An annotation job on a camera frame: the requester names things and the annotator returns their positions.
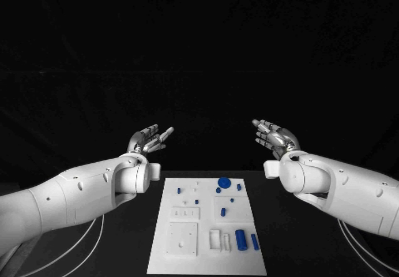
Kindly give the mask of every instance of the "blue object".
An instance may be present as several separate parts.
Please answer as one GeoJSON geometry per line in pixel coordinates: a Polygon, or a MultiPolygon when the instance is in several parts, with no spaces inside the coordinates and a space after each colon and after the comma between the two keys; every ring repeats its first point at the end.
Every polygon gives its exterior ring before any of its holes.
{"type": "Polygon", "coordinates": [[[248,250],[244,230],[235,230],[237,246],[241,251],[248,250]]]}
{"type": "Polygon", "coordinates": [[[255,250],[260,250],[260,246],[258,246],[258,241],[257,241],[257,236],[255,236],[255,234],[251,234],[251,238],[253,238],[253,242],[254,242],[254,248],[255,248],[255,250]]]}
{"type": "Polygon", "coordinates": [[[218,181],[218,185],[222,189],[228,189],[231,187],[231,179],[227,177],[221,177],[218,181]]]}

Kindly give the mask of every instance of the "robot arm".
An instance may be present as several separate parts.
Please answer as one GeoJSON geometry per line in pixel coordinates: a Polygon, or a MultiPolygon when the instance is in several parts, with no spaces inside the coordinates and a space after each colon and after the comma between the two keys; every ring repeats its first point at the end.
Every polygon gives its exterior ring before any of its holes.
{"type": "Polygon", "coordinates": [[[264,164],[267,178],[356,228],[399,240],[399,182],[387,175],[302,151],[294,135],[254,119],[257,142],[279,160],[264,164]]]}
{"type": "Polygon", "coordinates": [[[160,164],[147,153],[166,147],[173,128],[153,125],[133,135],[119,158],[75,167],[31,189],[0,197],[0,257],[35,236],[94,220],[160,179],[160,164]]]}

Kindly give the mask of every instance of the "table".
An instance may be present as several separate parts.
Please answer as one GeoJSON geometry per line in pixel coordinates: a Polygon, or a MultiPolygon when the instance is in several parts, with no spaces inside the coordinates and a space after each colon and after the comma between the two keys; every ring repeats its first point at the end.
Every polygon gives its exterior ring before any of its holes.
{"type": "MultiPolygon", "coordinates": [[[[264,171],[163,171],[147,192],[106,214],[98,247],[70,276],[147,276],[165,178],[222,176],[245,180],[268,276],[378,276],[348,244],[338,219],[297,199],[280,179],[266,178],[264,171]]],[[[55,230],[29,242],[29,255],[11,277],[48,264],[80,240],[90,224],[55,230]]],[[[61,277],[77,267],[93,250],[100,229],[101,218],[77,248],[34,277],[61,277]]],[[[11,264],[19,262],[15,255],[11,264]]]]}

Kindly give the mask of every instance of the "cable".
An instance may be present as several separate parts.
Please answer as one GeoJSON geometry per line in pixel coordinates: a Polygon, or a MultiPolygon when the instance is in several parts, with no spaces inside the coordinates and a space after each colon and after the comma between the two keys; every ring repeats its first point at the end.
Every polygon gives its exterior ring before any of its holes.
{"type": "MultiPolygon", "coordinates": [[[[103,235],[103,228],[104,228],[104,215],[103,215],[103,224],[101,224],[101,231],[100,231],[98,241],[97,241],[97,243],[94,245],[94,248],[93,248],[93,250],[91,250],[86,260],[81,262],[80,266],[86,263],[87,259],[90,258],[91,254],[93,254],[93,252],[96,250],[96,247],[98,247],[98,242],[100,242],[101,235],[103,235]]],[[[75,269],[73,269],[71,272],[65,274],[65,276],[68,276],[80,268],[80,266],[77,266],[75,269]]]]}
{"type": "MultiPolygon", "coordinates": [[[[340,221],[340,220],[339,220],[339,227],[342,228],[342,231],[343,231],[343,226],[342,226],[342,221],[340,221]]],[[[348,235],[346,235],[345,231],[343,231],[343,235],[345,235],[345,238],[348,239],[348,242],[349,242],[349,244],[352,245],[352,248],[353,248],[353,250],[356,251],[359,257],[361,257],[362,260],[366,262],[365,258],[362,257],[361,253],[358,252],[358,250],[356,250],[356,248],[355,248],[355,246],[353,246],[353,244],[352,244],[352,242],[351,242],[351,240],[349,240],[349,238],[348,238],[348,235]]],[[[366,262],[366,265],[368,265],[368,266],[371,267],[371,269],[376,272],[376,274],[379,274],[381,277],[385,277],[385,276],[381,274],[381,272],[372,267],[372,265],[371,265],[368,262],[366,262]]]]}
{"type": "Polygon", "coordinates": [[[77,245],[81,243],[83,239],[86,238],[86,235],[88,234],[90,232],[90,229],[91,227],[94,227],[94,222],[96,222],[97,219],[94,219],[91,225],[90,225],[90,228],[88,230],[86,231],[86,234],[83,235],[81,239],[78,240],[78,242],[75,243],[75,245],[70,248],[70,250],[51,262],[48,263],[44,267],[38,268],[37,270],[31,271],[28,274],[22,275],[21,277],[26,277],[32,274],[35,274],[37,272],[39,272],[41,270],[44,270],[47,267],[49,267],[71,251],[73,249],[77,247],[77,245]]]}
{"type": "Polygon", "coordinates": [[[395,271],[397,273],[399,273],[399,270],[395,269],[394,267],[391,267],[384,261],[379,260],[379,258],[375,257],[375,255],[365,249],[365,247],[362,246],[362,244],[359,243],[359,241],[356,240],[356,238],[353,237],[353,234],[352,232],[349,231],[348,229],[348,233],[349,235],[352,236],[352,239],[355,240],[355,242],[358,243],[359,247],[362,248],[362,250],[368,253],[368,255],[388,268],[391,269],[392,271],[395,271]]]}

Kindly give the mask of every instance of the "white board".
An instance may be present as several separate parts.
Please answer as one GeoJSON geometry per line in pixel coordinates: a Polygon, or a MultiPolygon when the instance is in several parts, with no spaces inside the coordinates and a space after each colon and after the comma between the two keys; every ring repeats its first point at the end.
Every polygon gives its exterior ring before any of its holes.
{"type": "Polygon", "coordinates": [[[147,274],[267,275],[251,239],[257,229],[244,179],[231,179],[221,193],[218,187],[218,178],[166,179],[147,274]],[[245,251],[237,246],[238,229],[245,231],[245,251]]]}

